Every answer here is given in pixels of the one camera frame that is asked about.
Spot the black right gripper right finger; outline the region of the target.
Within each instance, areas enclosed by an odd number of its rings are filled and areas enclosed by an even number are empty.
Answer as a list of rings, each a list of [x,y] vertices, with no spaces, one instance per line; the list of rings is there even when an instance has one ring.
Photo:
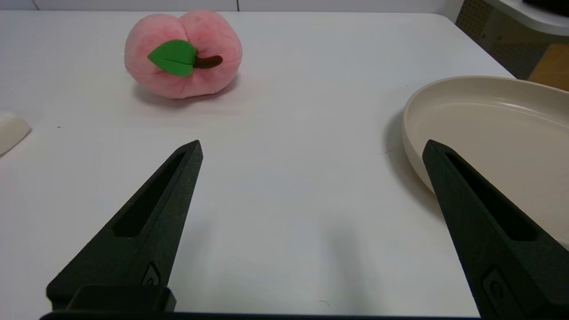
[[[481,318],[566,320],[567,249],[450,147],[422,160]]]

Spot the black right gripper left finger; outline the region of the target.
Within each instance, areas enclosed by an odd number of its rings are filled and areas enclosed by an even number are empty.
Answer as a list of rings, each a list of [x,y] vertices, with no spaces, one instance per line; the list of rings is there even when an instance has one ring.
[[[167,285],[198,179],[199,140],[179,147],[48,284],[53,310],[88,285]]]

